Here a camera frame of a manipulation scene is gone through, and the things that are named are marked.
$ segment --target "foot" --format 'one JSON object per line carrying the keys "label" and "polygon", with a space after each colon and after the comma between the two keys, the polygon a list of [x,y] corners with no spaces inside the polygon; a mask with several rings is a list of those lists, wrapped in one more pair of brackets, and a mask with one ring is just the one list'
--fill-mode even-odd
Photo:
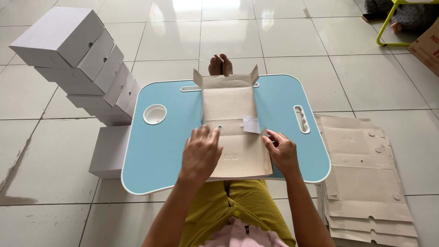
{"label": "foot", "polygon": [[229,76],[233,74],[232,62],[227,58],[224,53],[221,53],[219,57],[223,60],[223,75]]}
{"label": "foot", "polygon": [[397,22],[393,23],[390,27],[393,29],[394,33],[401,32],[403,30],[403,27],[401,26],[401,24],[399,24]]}
{"label": "foot", "polygon": [[221,75],[222,63],[223,63],[222,59],[217,54],[215,54],[210,59],[209,74],[211,76],[219,76],[219,75]]}

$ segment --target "hand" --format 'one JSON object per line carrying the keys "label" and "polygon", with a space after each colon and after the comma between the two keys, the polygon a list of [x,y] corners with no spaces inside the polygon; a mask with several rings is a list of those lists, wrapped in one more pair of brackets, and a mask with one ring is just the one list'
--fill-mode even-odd
{"label": "hand", "polygon": [[178,180],[189,183],[196,190],[212,175],[224,148],[218,146],[220,130],[214,129],[210,138],[209,133],[207,125],[202,125],[199,130],[194,129],[183,150]]}
{"label": "hand", "polygon": [[267,133],[270,136],[263,136],[262,140],[270,153],[274,165],[281,171],[284,177],[300,175],[296,144],[282,133],[271,130],[267,130]]}

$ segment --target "forearm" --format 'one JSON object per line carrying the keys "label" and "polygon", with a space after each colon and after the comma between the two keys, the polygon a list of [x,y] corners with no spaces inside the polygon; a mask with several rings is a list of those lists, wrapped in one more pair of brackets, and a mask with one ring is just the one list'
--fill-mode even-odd
{"label": "forearm", "polygon": [[335,247],[300,172],[288,174],[285,180],[297,245],[300,247]]}
{"label": "forearm", "polygon": [[142,247],[176,247],[183,231],[187,212],[197,189],[177,180],[165,204],[155,217]]}

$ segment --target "yellow metal frame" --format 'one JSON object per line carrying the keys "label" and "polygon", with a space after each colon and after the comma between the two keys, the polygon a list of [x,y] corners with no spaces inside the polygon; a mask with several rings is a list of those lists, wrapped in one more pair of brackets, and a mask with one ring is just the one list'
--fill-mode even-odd
{"label": "yellow metal frame", "polygon": [[380,46],[410,46],[411,43],[381,43],[381,41],[380,41],[381,35],[383,34],[385,28],[387,27],[387,23],[390,21],[390,18],[392,17],[393,13],[396,10],[396,7],[398,7],[398,5],[400,5],[400,4],[439,4],[439,0],[433,0],[432,2],[429,2],[429,3],[410,3],[410,2],[407,2],[405,0],[392,0],[392,2],[394,3],[394,5],[393,5],[392,9],[390,10],[389,15],[387,16],[387,19],[385,20],[383,27],[381,27],[381,30],[378,33],[377,44]]}

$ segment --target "white cup holder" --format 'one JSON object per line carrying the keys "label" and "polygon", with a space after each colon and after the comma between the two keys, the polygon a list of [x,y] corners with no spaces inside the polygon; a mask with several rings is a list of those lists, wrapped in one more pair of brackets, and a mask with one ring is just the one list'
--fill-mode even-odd
{"label": "white cup holder", "polygon": [[143,120],[147,124],[159,124],[161,123],[167,114],[166,107],[156,104],[156,105],[150,105],[146,110],[143,112]]}

